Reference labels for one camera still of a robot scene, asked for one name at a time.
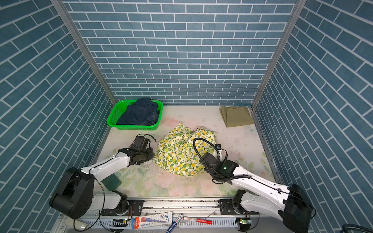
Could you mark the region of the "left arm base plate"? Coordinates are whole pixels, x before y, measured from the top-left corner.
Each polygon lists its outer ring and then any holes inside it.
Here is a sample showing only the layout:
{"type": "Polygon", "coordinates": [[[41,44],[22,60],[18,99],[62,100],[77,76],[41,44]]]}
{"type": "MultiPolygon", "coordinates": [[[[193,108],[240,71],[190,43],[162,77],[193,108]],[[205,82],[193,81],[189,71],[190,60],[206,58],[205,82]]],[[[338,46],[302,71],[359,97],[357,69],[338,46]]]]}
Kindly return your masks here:
{"type": "Polygon", "coordinates": [[[139,216],[142,213],[144,200],[124,200],[120,201],[114,209],[106,208],[102,211],[102,216],[139,216]]]}

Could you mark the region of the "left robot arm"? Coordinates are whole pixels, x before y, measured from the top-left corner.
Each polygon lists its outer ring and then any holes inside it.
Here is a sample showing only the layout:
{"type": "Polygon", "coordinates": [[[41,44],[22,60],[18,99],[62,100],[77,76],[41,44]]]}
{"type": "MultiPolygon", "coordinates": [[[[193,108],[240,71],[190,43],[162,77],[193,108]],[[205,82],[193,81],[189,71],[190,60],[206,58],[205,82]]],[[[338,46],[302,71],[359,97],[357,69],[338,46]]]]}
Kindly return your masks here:
{"type": "Polygon", "coordinates": [[[119,149],[108,159],[82,169],[68,169],[52,194],[49,206],[72,219],[96,210],[104,215],[128,214],[131,209],[128,197],[117,190],[122,182],[115,173],[152,160],[153,139],[151,135],[139,134],[128,148],[119,149]]]}

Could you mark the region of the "olive green skirt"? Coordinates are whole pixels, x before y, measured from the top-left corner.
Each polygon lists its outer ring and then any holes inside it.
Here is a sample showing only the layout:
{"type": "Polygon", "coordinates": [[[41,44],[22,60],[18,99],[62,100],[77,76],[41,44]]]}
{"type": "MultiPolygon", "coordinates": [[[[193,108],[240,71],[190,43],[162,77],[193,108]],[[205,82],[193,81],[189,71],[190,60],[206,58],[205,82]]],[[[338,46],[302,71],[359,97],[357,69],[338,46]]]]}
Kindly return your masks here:
{"type": "Polygon", "coordinates": [[[220,107],[220,114],[227,128],[252,125],[254,120],[251,117],[248,107],[220,107]]]}

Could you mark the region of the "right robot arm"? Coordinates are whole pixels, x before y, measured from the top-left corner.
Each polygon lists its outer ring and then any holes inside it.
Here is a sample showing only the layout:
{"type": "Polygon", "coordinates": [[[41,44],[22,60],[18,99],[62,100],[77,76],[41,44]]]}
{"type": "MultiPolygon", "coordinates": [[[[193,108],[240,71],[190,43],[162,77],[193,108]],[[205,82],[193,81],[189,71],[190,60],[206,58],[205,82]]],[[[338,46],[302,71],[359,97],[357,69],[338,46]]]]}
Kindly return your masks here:
{"type": "Polygon", "coordinates": [[[294,233],[309,231],[314,209],[302,187],[270,182],[233,161],[222,162],[210,153],[205,153],[200,161],[214,180],[239,188],[231,201],[237,214],[257,212],[282,221],[294,233]]]}

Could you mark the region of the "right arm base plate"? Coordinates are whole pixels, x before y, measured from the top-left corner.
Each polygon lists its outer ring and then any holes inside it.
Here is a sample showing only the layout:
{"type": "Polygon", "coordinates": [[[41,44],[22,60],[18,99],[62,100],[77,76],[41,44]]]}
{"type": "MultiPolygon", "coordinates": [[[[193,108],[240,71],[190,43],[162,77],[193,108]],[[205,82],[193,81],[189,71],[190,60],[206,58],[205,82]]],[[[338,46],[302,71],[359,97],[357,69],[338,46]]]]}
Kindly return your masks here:
{"type": "Polygon", "coordinates": [[[244,209],[242,201],[238,199],[220,199],[218,207],[221,215],[258,215],[259,212],[247,211],[244,209]]]}

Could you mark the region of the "yellow floral skirt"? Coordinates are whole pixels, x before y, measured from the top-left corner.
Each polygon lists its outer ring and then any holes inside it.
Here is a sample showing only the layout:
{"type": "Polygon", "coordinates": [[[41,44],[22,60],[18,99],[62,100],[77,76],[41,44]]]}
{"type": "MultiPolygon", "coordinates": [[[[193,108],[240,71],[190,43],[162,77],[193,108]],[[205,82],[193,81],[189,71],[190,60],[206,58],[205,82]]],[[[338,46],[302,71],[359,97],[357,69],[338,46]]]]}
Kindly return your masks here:
{"type": "Polygon", "coordinates": [[[195,176],[205,167],[194,150],[194,139],[200,137],[215,144],[216,136],[216,132],[205,127],[200,126],[194,131],[180,123],[160,140],[153,161],[172,174],[195,176]]]}

